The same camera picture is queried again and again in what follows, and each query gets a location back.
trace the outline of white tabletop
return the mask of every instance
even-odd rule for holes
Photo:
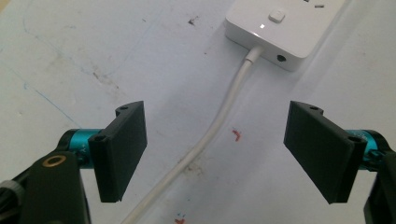
[[[65,131],[105,128],[143,100],[148,147],[122,202],[100,203],[93,170],[81,172],[93,223],[121,223],[204,134],[247,54],[224,36],[232,3],[12,0],[0,13],[0,180]],[[141,223],[364,223],[375,174],[359,171],[349,202],[328,205],[283,137],[296,100],[396,146],[394,8],[351,0],[298,72],[259,59],[218,136]]]

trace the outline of power switch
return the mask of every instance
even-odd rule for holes
[[[273,21],[275,23],[281,23],[284,18],[285,18],[285,12],[279,8],[272,11],[270,13],[270,16],[268,17],[270,21]]]

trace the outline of blue joint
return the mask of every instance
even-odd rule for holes
[[[373,171],[370,166],[364,164],[379,164],[382,162],[382,158],[384,157],[384,153],[378,150],[378,145],[376,144],[375,139],[364,130],[346,130],[346,132],[366,140],[367,146],[364,150],[363,160],[359,169]]]
[[[93,162],[88,139],[101,129],[78,129],[70,141],[69,151],[76,154],[80,168],[92,169]]]

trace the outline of white power strip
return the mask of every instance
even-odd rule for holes
[[[326,36],[346,0],[236,0],[226,16],[226,35],[262,57],[297,70]]]

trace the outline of red mark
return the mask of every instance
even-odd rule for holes
[[[175,223],[176,223],[176,224],[184,224],[185,221],[186,221],[186,220],[184,220],[184,218],[181,219],[181,220],[175,219]]]
[[[236,135],[235,142],[239,141],[239,138],[241,138],[241,133],[234,129],[233,134]]]

